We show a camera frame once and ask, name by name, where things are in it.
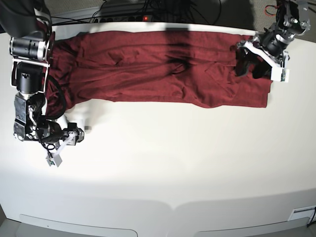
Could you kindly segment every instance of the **white table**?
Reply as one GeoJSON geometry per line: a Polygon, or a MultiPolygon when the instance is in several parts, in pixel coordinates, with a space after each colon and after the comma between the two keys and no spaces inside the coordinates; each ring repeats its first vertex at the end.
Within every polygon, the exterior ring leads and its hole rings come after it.
{"type": "MultiPolygon", "coordinates": [[[[231,34],[254,32],[166,23],[57,27],[80,31],[161,31],[184,27],[231,34]]],[[[178,103],[92,100],[69,117],[92,131],[49,167],[37,143],[12,136],[9,36],[0,35],[0,203],[20,215],[95,227],[131,229],[139,237],[192,237],[198,231],[287,221],[294,208],[316,205],[316,44],[295,40],[290,83],[273,83],[266,109],[203,109],[178,103]]]]}

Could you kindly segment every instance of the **screw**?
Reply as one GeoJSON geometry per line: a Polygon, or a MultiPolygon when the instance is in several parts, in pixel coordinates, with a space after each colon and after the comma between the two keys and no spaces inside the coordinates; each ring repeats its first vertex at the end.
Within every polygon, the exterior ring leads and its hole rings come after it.
{"type": "Polygon", "coordinates": [[[34,107],[32,105],[29,106],[29,111],[33,112],[34,111],[34,107]]]}
{"type": "Polygon", "coordinates": [[[296,24],[296,23],[298,23],[298,20],[297,20],[297,19],[295,19],[294,17],[292,17],[292,18],[290,19],[290,22],[291,22],[291,23],[295,23],[295,24],[296,24]]]}
{"type": "Polygon", "coordinates": [[[26,134],[26,136],[31,140],[34,138],[31,134],[26,134]]]}
{"type": "Polygon", "coordinates": [[[307,27],[307,22],[306,21],[301,22],[301,26],[302,27],[307,27]]]}

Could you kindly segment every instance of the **dark red towel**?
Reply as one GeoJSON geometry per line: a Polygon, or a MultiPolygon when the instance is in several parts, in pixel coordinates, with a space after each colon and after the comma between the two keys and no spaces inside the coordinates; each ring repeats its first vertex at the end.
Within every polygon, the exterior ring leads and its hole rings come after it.
{"type": "MultiPolygon", "coordinates": [[[[55,45],[49,74],[67,109],[90,99],[266,107],[271,81],[234,73],[237,42],[248,37],[210,32],[101,32],[55,45]]],[[[55,87],[47,114],[61,109],[55,87]]]]}

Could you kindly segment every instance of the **power strip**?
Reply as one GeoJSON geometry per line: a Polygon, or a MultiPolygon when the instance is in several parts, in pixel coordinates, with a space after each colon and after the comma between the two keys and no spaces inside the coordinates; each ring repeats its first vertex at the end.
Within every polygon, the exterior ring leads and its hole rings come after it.
{"type": "MultiPolygon", "coordinates": [[[[134,4],[130,4],[130,3],[109,4],[107,5],[107,7],[104,7],[101,11],[100,11],[100,7],[92,7],[92,8],[86,8],[86,9],[54,15],[52,17],[52,21],[53,21],[53,24],[62,24],[63,22],[67,22],[67,21],[69,22],[69,20],[60,19],[60,18],[71,18],[71,19],[85,21],[85,22],[93,22],[94,20],[92,21],[91,17],[94,15],[95,12],[97,12],[97,14],[94,17],[95,19],[98,19],[99,22],[102,18],[105,19],[106,22],[111,22],[111,20],[113,20],[113,22],[119,22],[119,21],[124,22],[124,21],[129,21],[129,17],[135,17],[135,19],[136,17],[139,17],[139,16],[143,17],[144,15],[141,12],[141,8],[143,6],[144,6],[144,3],[141,1],[134,4]]],[[[146,15],[146,16],[148,16],[148,21],[151,21],[151,16],[150,15],[146,15]]]]}
{"type": "Polygon", "coordinates": [[[102,22],[151,22],[151,15],[128,15],[128,16],[113,16],[113,17],[97,17],[93,23],[102,22]]]}

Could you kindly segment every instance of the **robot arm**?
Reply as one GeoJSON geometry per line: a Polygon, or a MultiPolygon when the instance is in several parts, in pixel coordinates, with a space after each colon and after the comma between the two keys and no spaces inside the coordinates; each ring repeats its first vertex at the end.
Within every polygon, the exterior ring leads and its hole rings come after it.
{"type": "Polygon", "coordinates": [[[271,76],[271,80],[288,82],[289,60],[286,48],[296,35],[304,35],[310,28],[308,2],[306,0],[277,0],[276,23],[263,34],[237,44],[237,76],[248,73],[250,64],[255,64],[255,79],[271,76]]]}
{"type": "Polygon", "coordinates": [[[62,130],[55,122],[65,112],[66,101],[57,81],[48,75],[55,39],[49,10],[44,0],[0,0],[0,23],[11,35],[11,85],[18,90],[14,101],[14,136],[20,141],[41,143],[47,150],[49,165],[59,165],[52,148],[63,148],[61,140],[75,145],[84,139],[84,132],[75,123],[62,130]],[[48,80],[57,87],[63,102],[63,111],[52,117],[42,115],[48,80]]]}

